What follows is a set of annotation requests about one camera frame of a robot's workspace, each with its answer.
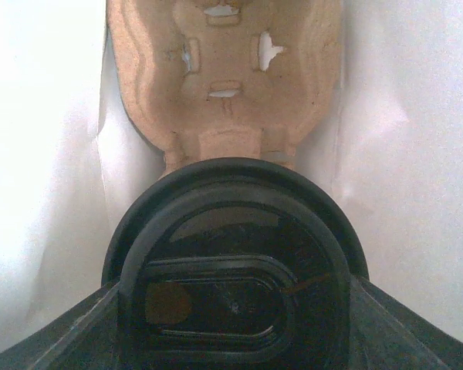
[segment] black object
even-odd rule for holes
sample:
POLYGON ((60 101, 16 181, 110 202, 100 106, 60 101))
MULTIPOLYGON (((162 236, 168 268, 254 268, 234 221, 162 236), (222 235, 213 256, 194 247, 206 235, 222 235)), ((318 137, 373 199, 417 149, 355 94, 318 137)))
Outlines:
POLYGON ((154 184, 103 287, 0 368, 463 368, 463 344, 368 281, 338 206, 297 173, 210 160, 154 184))

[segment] hole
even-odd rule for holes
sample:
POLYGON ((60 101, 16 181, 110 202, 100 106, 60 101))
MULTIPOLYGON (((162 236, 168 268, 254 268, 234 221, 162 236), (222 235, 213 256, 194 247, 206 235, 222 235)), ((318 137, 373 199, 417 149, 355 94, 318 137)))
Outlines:
POLYGON ((188 52, 187 47, 184 44, 184 47, 182 49, 182 60, 185 62, 185 65, 187 66, 187 71, 186 73, 189 73, 192 68, 191 64, 191 54, 188 52))
POLYGON ((229 17, 230 15, 238 14, 238 12, 238 8, 233 8, 230 5, 216 5, 204 10, 204 13, 211 17, 229 17))
POLYGON ((272 39, 269 32, 264 31, 259 40, 259 67, 263 72, 269 68, 269 63, 280 52, 284 52, 285 48, 282 46, 273 46, 272 39))
POLYGON ((239 89, 219 90, 210 92, 209 96, 211 98, 231 98, 232 96, 237 95, 239 92, 239 89))

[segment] white surface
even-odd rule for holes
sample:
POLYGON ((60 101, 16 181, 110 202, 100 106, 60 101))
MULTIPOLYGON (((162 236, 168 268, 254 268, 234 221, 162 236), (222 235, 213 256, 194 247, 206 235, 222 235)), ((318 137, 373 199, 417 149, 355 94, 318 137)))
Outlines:
MULTIPOLYGON (((346 211, 372 281, 463 341, 463 1, 346 10, 340 108, 299 171, 346 211)), ((0 351, 99 287, 113 229, 162 172, 110 44, 103 63, 104 12, 0 1, 0 351)))

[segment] black plastic container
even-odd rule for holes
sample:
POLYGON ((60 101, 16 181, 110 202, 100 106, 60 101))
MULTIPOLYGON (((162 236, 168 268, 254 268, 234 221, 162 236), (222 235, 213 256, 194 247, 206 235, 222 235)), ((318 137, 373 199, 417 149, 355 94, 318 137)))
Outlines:
POLYGON ((350 272, 368 278, 362 248, 320 188, 274 164, 220 159, 172 173, 134 203, 103 283, 120 278, 127 364, 344 368, 350 272), (163 316, 181 307, 179 318, 148 317, 155 305, 163 316))

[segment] white background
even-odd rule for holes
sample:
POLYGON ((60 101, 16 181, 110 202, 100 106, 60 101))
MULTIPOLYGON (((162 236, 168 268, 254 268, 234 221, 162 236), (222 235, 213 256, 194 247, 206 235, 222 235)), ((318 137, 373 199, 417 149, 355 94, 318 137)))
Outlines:
MULTIPOLYGON (((102 1, 0 0, 0 351, 100 286, 163 170, 104 42, 102 1)), ((463 0, 347 1, 342 87, 299 172, 345 210, 372 282, 463 341, 463 0)))

